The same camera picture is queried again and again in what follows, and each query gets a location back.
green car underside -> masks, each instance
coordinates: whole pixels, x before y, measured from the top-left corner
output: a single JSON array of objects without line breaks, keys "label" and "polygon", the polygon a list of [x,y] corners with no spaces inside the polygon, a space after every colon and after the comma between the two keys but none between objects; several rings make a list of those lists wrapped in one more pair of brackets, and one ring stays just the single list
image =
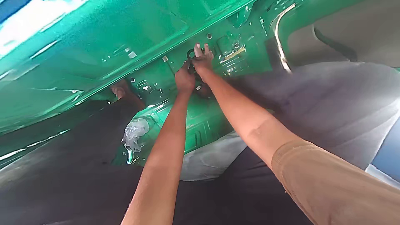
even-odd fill
[{"label": "green car underside", "polygon": [[[174,73],[195,43],[209,44],[221,76],[272,71],[266,46],[276,41],[279,16],[278,38],[293,65],[291,34],[360,2],[87,1],[0,54],[0,167],[109,107],[116,101],[109,86],[122,78],[147,106],[135,118],[145,118],[150,130],[139,140],[141,152],[131,159],[144,165],[176,96]],[[321,41],[330,46],[329,38],[321,36]],[[332,47],[351,54],[351,48]],[[185,153],[232,130],[215,99],[192,95]],[[127,160],[121,145],[113,163],[124,165]]]}]

tan sleeve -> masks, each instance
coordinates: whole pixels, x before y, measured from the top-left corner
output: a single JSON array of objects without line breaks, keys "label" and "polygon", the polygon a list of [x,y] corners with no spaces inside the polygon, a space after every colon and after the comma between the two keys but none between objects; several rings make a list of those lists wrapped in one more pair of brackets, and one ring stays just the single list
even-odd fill
[{"label": "tan sleeve", "polygon": [[310,142],[280,147],[272,170],[316,225],[400,224],[399,189]]}]

person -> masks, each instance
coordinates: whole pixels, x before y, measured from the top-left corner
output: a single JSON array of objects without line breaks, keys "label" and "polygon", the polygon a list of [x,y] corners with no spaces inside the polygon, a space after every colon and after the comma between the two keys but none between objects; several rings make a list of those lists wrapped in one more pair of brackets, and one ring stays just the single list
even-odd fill
[{"label": "person", "polygon": [[[272,169],[314,224],[397,224],[400,190],[288,130],[267,110],[213,72],[213,54],[194,47],[193,65],[243,141]],[[194,76],[176,73],[178,96],[152,148],[121,222],[172,224],[185,146],[186,108]]]},{"label": "person", "polygon": [[326,62],[224,80],[207,46],[195,49],[197,72],[249,145],[218,178],[179,180],[186,62],[144,168],[112,164],[144,108],[122,80],[118,101],[1,170],[2,224],[398,224],[398,190],[363,171],[399,117],[398,72]]}]

fingers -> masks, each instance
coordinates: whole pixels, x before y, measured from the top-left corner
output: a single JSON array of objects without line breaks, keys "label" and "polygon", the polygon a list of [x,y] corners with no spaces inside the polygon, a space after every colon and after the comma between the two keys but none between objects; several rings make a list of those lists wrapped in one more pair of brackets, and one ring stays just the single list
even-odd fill
[{"label": "fingers", "polygon": [[194,45],[194,55],[196,57],[201,57],[203,55],[203,52],[201,51],[200,43],[197,43]]},{"label": "fingers", "polygon": [[214,54],[211,52],[210,48],[208,47],[208,44],[204,44],[204,55],[207,56],[209,59],[214,59]]},{"label": "fingers", "polygon": [[210,54],[211,53],[211,51],[210,51],[210,49],[208,48],[208,44],[206,43],[206,44],[204,44],[204,54],[205,55],[208,55],[208,54]]},{"label": "fingers", "polygon": [[188,60],[186,60],[186,61],[183,62],[183,65],[181,66],[181,69],[188,70],[189,69],[189,65],[190,65],[190,62]]}]

